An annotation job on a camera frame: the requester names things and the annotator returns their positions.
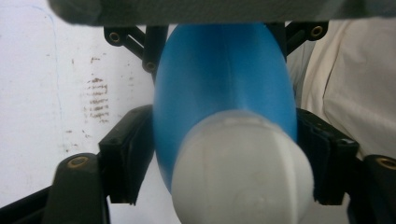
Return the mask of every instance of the white bottle cap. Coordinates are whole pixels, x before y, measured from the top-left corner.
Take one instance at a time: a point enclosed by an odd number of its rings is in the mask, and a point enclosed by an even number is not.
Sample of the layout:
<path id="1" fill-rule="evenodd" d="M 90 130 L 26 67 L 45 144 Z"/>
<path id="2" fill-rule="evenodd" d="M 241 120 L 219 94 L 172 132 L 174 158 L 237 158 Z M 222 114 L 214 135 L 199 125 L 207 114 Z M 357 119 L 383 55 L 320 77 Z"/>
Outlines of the white bottle cap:
<path id="1" fill-rule="evenodd" d="M 298 223 L 312 194 L 305 154 L 274 123 L 239 110 L 192 128 L 172 180 L 183 224 Z"/>

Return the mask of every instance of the screw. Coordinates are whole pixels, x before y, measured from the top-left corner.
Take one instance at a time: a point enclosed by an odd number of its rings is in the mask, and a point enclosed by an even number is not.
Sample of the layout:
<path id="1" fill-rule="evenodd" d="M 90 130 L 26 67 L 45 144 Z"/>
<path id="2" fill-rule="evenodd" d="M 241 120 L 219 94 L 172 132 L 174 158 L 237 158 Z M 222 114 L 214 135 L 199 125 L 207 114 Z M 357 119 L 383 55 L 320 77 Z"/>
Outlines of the screw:
<path id="1" fill-rule="evenodd" d="M 390 170 L 396 170 L 396 161 L 387 158 L 377 158 L 376 162 Z"/>
<path id="2" fill-rule="evenodd" d="M 153 71 L 155 71 L 155 69 L 157 68 L 157 66 L 155 65 L 155 63 L 146 63 L 146 68 L 147 68 L 150 72 L 153 72 Z"/>
<path id="3" fill-rule="evenodd" d="M 78 168 L 84 165 L 88 160 L 89 160 L 88 157 L 75 157 L 74 159 L 70 160 L 67 163 L 67 166 L 72 169 Z"/>
<path id="4" fill-rule="evenodd" d="M 120 42 L 120 35 L 117 33 L 111 33 L 108 37 L 110 37 L 111 41 L 113 41 L 114 43 Z"/>
<path id="5" fill-rule="evenodd" d="M 312 37 L 318 37 L 323 33 L 323 27 L 317 26 L 311 31 L 311 36 Z"/>

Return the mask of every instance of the beige fabric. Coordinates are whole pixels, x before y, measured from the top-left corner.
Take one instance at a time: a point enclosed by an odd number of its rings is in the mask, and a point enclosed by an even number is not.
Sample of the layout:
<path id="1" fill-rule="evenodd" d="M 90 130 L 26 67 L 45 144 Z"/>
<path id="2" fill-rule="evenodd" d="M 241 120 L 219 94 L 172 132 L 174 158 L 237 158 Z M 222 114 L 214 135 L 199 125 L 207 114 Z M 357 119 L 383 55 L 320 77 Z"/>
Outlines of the beige fabric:
<path id="1" fill-rule="evenodd" d="M 302 108 L 396 158 L 396 19 L 332 21 L 305 74 Z"/>

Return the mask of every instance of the black plastic part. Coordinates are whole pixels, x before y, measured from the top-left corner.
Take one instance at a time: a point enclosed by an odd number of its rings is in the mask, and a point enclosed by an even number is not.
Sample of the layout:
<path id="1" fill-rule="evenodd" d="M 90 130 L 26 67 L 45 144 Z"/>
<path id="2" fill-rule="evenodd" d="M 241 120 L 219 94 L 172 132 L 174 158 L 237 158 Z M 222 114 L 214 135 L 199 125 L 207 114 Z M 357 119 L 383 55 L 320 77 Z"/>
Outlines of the black plastic part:
<path id="1" fill-rule="evenodd" d="M 313 170 L 315 200 L 342 204 L 359 144 L 309 111 L 297 109 L 297 120 L 297 144 Z"/>
<path id="2" fill-rule="evenodd" d="M 377 223 L 396 223 L 396 160 L 371 155 L 363 162 Z"/>
<path id="3" fill-rule="evenodd" d="M 124 27 L 396 16 L 394 0 L 49 0 L 49 5 L 68 22 Z"/>
<path id="4" fill-rule="evenodd" d="M 329 23 L 324 22 L 291 22 L 286 27 L 287 54 L 291 54 L 306 40 L 317 41 L 327 34 Z"/>
<path id="5" fill-rule="evenodd" d="M 282 51 L 283 57 L 285 58 L 286 61 L 288 53 L 286 50 L 287 41 L 286 41 L 285 22 L 267 23 L 265 25 L 273 34 L 277 44 L 279 45 L 280 50 Z"/>
<path id="6" fill-rule="evenodd" d="M 106 193 L 112 203 L 136 203 L 154 154 L 152 106 L 128 112 L 99 143 Z"/>
<path id="7" fill-rule="evenodd" d="M 42 223 L 109 223 L 96 155 L 81 153 L 59 164 Z"/>
<path id="8" fill-rule="evenodd" d="M 396 160 L 370 155 L 359 163 L 360 170 L 348 189 L 349 222 L 396 223 Z"/>
<path id="9" fill-rule="evenodd" d="M 0 209 L 0 223 L 41 223 L 50 187 Z"/>
<path id="10" fill-rule="evenodd" d="M 107 43 L 112 46 L 124 46 L 139 59 L 143 58 L 145 34 L 136 26 L 132 28 L 105 27 L 104 35 Z"/>
<path id="11" fill-rule="evenodd" d="M 146 28 L 142 64 L 147 72 L 155 74 L 157 71 L 167 37 L 168 26 L 148 26 Z"/>

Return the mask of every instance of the blue bottle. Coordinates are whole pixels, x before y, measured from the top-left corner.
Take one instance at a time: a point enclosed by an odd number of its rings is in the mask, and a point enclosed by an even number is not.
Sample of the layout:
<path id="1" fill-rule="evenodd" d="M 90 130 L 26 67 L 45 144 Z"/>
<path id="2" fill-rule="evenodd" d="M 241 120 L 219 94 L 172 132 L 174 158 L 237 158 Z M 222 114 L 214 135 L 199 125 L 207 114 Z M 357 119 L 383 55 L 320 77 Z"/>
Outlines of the blue bottle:
<path id="1" fill-rule="evenodd" d="M 227 110 L 269 119 L 295 140 L 295 103 L 282 52 L 262 23 L 179 25 L 168 39 L 154 99 L 156 153 L 171 190 L 186 134 Z"/>

